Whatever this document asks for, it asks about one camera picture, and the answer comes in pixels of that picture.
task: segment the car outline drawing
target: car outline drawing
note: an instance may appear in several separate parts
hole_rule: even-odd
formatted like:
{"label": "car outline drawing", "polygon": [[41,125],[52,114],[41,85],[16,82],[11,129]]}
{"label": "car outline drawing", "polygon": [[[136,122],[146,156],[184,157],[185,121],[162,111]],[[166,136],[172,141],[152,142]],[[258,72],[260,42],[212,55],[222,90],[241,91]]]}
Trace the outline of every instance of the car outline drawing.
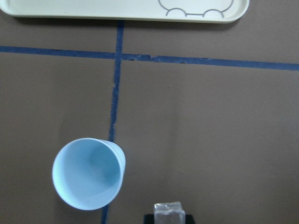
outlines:
{"label": "car outline drawing", "polygon": [[[182,4],[184,2],[186,2],[186,1],[189,1],[189,2],[191,1],[194,4],[196,4],[196,3],[199,3],[202,0],[181,0]],[[234,0],[231,0],[229,6],[226,7],[225,9],[223,9],[223,10],[219,10],[219,9],[216,9],[216,8],[210,8],[210,9],[205,10],[203,13],[189,13],[189,12],[187,12],[187,10],[183,9],[182,7],[168,7],[169,5],[172,4],[173,0],[158,0],[158,2],[160,4],[160,6],[167,11],[166,12],[166,16],[168,16],[168,14],[171,11],[174,11],[174,10],[178,10],[178,11],[183,12],[185,14],[185,16],[188,16],[188,15],[199,15],[199,16],[202,16],[202,17],[205,17],[206,13],[208,13],[208,12],[216,11],[216,12],[218,12],[218,13],[221,14],[222,18],[224,18],[224,14],[223,13],[226,12],[226,11],[228,11],[232,7],[232,5],[234,3]]]}

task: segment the gray line drawing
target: gray line drawing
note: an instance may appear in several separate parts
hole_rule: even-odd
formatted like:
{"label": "gray line drawing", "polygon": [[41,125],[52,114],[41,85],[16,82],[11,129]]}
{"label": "gray line drawing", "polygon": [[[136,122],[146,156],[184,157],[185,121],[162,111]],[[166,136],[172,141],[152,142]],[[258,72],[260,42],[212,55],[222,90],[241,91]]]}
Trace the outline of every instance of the gray line drawing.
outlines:
{"label": "gray line drawing", "polygon": [[198,5],[200,4],[201,1],[202,0],[158,0],[160,6],[167,11],[166,16],[168,16],[169,12],[174,11],[174,10],[181,11],[182,13],[185,14],[185,16],[188,16],[188,15],[201,15],[202,17],[205,17],[206,13],[208,13],[208,12],[215,11],[215,12],[220,13],[222,18],[224,18],[223,13],[228,11],[234,3],[234,0],[231,0],[230,5],[227,8],[223,9],[223,10],[219,10],[219,9],[216,9],[216,8],[210,8],[210,9],[206,9],[203,13],[190,13],[190,11],[188,11],[188,9],[186,9],[184,7],[184,4],[186,2],[191,2],[192,5],[194,5],[192,10],[195,10],[195,9],[198,8]]}

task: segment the vertical blue tape strip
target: vertical blue tape strip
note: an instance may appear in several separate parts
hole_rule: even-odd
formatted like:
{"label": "vertical blue tape strip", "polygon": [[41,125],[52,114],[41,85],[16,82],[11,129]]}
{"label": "vertical blue tape strip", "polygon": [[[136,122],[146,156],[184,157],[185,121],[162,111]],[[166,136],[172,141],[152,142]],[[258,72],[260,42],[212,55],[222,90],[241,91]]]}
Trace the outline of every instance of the vertical blue tape strip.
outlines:
{"label": "vertical blue tape strip", "polygon": [[[116,37],[116,51],[115,51],[115,66],[114,66],[114,87],[112,92],[112,105],[110,112],[110,129],[109,141],[114,142],[115,137],[115,123],[117,119],[118,96],[121,80],[121,56],[122,56],[122,42],[123,42],[124,21],[118,21],[117,37]],[[102,208],[101,224],[107,224],[109,212],[109,204]]]}

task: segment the light blue cup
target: light blue cup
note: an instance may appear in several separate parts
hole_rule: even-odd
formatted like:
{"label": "light blue cup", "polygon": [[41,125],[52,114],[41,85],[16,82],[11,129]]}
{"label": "light blue cup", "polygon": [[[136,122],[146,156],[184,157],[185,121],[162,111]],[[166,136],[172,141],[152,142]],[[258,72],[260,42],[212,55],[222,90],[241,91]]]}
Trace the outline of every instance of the light blue cup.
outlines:
{"label": "light blue cup", "polygon": [[52,178],[60,197],[81,210],[109,204],[121,189],[126,158],[122,149],[105,140],[77,139],[55,158]]}

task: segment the white tray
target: white tray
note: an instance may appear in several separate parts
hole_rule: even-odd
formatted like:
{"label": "white tray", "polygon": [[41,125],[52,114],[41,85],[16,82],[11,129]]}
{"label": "white tray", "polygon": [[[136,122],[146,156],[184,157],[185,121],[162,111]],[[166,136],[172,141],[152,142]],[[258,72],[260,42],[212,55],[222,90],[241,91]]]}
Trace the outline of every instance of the white tray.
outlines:
{"label": "white tray", "polygon": [[249,0],[0,0],[17,17],[94,18],[229,23],[247,10]]}

